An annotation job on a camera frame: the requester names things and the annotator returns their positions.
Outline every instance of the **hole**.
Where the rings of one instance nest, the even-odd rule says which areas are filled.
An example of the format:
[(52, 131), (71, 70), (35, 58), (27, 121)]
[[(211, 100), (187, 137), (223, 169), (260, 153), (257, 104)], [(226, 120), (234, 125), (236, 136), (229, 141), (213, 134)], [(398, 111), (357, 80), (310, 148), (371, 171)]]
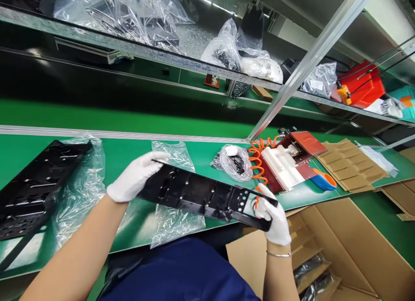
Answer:
[(164, 198), (164, 196), (167, 193), (167, 190), (169, 189), (168, 188), (169, 183), (170, 183), (170, 179), (169, 178), (165, 178), (163, 180), (163, 184), (161, 185), (160, 192), (159, 192), (159, 198)]

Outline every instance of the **forearm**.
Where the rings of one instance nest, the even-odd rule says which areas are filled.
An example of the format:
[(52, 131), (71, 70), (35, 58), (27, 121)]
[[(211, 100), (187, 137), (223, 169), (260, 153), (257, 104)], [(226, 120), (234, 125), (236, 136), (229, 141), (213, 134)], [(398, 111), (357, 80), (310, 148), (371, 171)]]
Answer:
[[(279, 246), (267, 241), (268, 252), (287, 254), (291, 246)], [(275, 257), (267, 254), (264, 281), (264, 301), (299, 301), (300, 297), (294, 281), (291, 258)]]
[(105, 195), (20, 300), (85, 300), (101, 272), (127, 206)]

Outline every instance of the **black cable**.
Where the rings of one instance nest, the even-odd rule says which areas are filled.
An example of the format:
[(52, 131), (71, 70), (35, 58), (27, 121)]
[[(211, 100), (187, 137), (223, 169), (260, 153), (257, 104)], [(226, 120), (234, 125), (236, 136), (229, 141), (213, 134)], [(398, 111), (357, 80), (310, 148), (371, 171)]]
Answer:
[(399, 47), (401, 47), (402, 45), (404, 45), (404, 44), (406, 44), (407, 42), (409, 42), (411, 39), (413, 39), (413, 38), (415, 38), (415, 35), (413, 35), (412, 37), (410, 37), (410, 38), (408, 38), (407, 40), (405, 40), (403, 43), (400, 43), (399, 45), (397, 45), (396, 47), (394, 47), (394, 48), (392, 48), (391, 50), (389, 50), (387, 53), (385, 53), (385, 54), (383, 54), (383, 55), (381, 55), (380, 57), (378, 57), (376, 60), (373, 60), (372, 62), (369, 62), (367, 65), (365, 65), (364, 67), (362, 67), (361, 69), (359, 69), (359, 70), (357, 70), (357, 71), (355, 71), (355, 72), (353, 72), (352, 74), (350, 74), (350, 75), (348, 75), (348, 76), (345, 76), (345, 77), (342, 77), (342, 78), (339, 78), (339, 79), (337, 79), (337, 80), (342, 80), (342, 79), (345, 79), (345, 78), (348, 78), (348, 77), (350, 77), (350, 76), (352, 76), (352, 75), (355, 75), (356, 73), (359, 73), (361, 70), (364, 70), (364, 69), (366, 69), (369, 65), (371, 65), (371, 64), (373, 64), (373, 63), (375, 63), (375, 62), (378, 62), (380, 59), (382, 59), (383, 57), (385, 57), (385, 56), (387, 56), (387, 55), (389, 55), (389, 54), (391, 54), (392, 52), (394, 52), (396, 49), (398, 49)]
[(350, 95), (353, 95), (356, 91), (358, 91), (362, 86), (364, 86), (365, 84), (367, 84), (368, 82), (370, 82), (372, 79), (380, 76), (382, 73), (385, 73), (388, 69), (394, 67), (395, 65), (401, 63), (402, 61), (404, 61), (405, 59), (409, 58), (410, 56), (412, 56), (413, 54), (415, 54), (415, 51), (411, 52), (410, 54), (404, 56), (402, 59), (396, 61), (394, 64), (392, 64), (391, 66), (388, 66), (386, 69), (384, 69), (383, 71), (379, 72), (378, 74), (376, 74), (375, 76), (373, 76), (372, 78), (368, 79), (367, 81), (365, 81), (363, 84), (361, 84), (359, 87), (357, 87)]
[(343, 66), (346, 67), (346, 70), (345, 71), (340, 71), (340, 70), (337, 70), (336, 69), (336, 72), (337, 73), (344, 74), (344, 73), (347, 73), (348, 71), (350, 71), (350, 69), (351, 69), (351, 67), (347, 63), (345, 63), (343, 61), (340, 61), (340, 60), (338, 60), (336, 58), (333, 58), (333, 57), (330, 57), (330, 56), (324, 56), (324, 57), (327, 58), (327, 59), (329, 59), (329, 60), (336, 61), (337, 63), (340, 63), (341, 65), (343, 65)]

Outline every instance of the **orange coiled air hose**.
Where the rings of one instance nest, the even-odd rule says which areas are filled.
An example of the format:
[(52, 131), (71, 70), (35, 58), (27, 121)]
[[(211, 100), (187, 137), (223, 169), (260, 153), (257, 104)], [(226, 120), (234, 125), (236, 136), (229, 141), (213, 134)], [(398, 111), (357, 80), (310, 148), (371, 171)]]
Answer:
[[(264, 139), (262, 139), (262, 138), (259, 139), (259, 143), (257, 141), (252, 141), (252, 143), (251, 143), (252, 147), (250, 149), (248, 149), (248, 152), (254, 154), (254, 156), (250, 157), (249, 160), (250, 161), (258, 161), (258, 165), (251, 166), (252, 171), (255, 170), (255, 169), (260, 170), (260, 172), (258, 174), (256, 174), (256, 175), (254, 175), (252, 178), (253, 179), (258, 179), (258, 180), (264, 180), (264, 182), (263, 182), (264, 185), (267, 185), (268, 184), (268, 179), (262, 176), (264, 174), (265, 170), (264, 170), (263, 167), (261, 167), (261, 165), (262, 165), (262, 160), (260, 159), (260, 157), (261, 157), (261, 151), (263, 149), (265, 149), (266, 147), (269, 147), (269, 146), (271, 146), (272, 148), (274, 148), (277, 145), (277, 139), (278, 139), (278, 137), (279, 136), (276, 136), (274, 138), (274, 141), (272, 141), (271, 138), (268, 137), (268, 139), (267, 139), (267, 145), (265, 145)], [(255, 189), (258, 192), (262, 192), (258, 186), (255, 187)]]

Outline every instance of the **black plastic tray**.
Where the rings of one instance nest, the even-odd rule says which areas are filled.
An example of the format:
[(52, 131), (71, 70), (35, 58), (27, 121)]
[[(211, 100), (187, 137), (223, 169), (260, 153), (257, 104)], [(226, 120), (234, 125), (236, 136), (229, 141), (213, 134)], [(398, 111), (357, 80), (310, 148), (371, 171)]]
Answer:
[(57, 194), (91, 147), (91, 142), (55, 140), (0, 191), (0, 240), (23, 236), (0, 263), (0, 272), (46, 224)]
[(253, 197), (267, 199), (275, 207), (278, 201), (258, 192), (219, 182), (166, 163), (151, 176), (138, 194), (139, 198), (184, 209), (206, 217), (230, 222), (236, 219), (263, 231), (268, 231), (271, 222), (244, 213)]

